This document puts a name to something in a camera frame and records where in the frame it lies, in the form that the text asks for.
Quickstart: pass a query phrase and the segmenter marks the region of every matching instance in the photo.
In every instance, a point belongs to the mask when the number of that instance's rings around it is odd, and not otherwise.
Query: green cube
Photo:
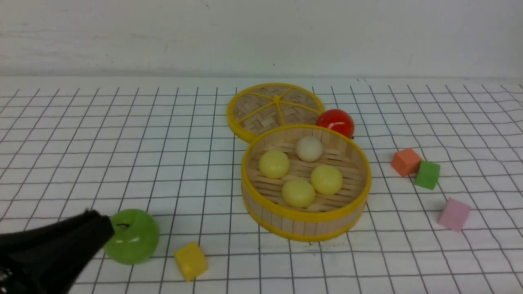
[[[434,190],[439,179],[440,165],[437,163],[422,161],[419,165],[418,174],[414,185],[423,187],[429,190]]]

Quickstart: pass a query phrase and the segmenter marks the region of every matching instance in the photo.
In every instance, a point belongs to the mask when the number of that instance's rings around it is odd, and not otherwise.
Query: white ball
[[[296,144],[296,155],[306,162],[318,160],[323,154],[323,144],[313,136],[302,137]]]

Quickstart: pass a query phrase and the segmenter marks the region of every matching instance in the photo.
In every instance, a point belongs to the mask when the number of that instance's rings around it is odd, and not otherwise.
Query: ball
[[[318,160],[323,154],[323,144],[313,136],[302,137],[296,143],[296,155],[305,162]]]
[[[281,188],[283,200],[291,207],[305,208],[314,202],[316,191],[304,179],[292,179]]]
[[[311,183],[318,193],[333,195],[342,189],[343,177],[337,168],[323,164],[312,171]]]
[[[290,166],[289,158],[280,150],[267,151],[258,162],[261,174],[271,179],[284,177]]]

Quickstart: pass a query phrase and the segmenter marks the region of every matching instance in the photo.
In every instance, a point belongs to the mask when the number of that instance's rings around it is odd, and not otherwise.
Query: grid paper
[[[300,84],[351,114],[373,173],[361,220],[321,243],[289,242],[246,213],[247,144],[225,118],[243,88],[202,86],[0,95],[0,233],[85,208],[155,217],[160,244],[148,262],[100,252],[71,294],[523,292],[521,85]],[[392,169],[405,148],[441,164],[434,191]],[[461,233],[437,224],[449,197],[472,207]],[[191,241],[209,270],[186,283],[173,253]]]

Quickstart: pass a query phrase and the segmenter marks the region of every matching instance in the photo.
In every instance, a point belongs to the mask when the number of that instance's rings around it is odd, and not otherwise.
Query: white wall
[[[523,77],[523,0],[0,0],[0,74]]]

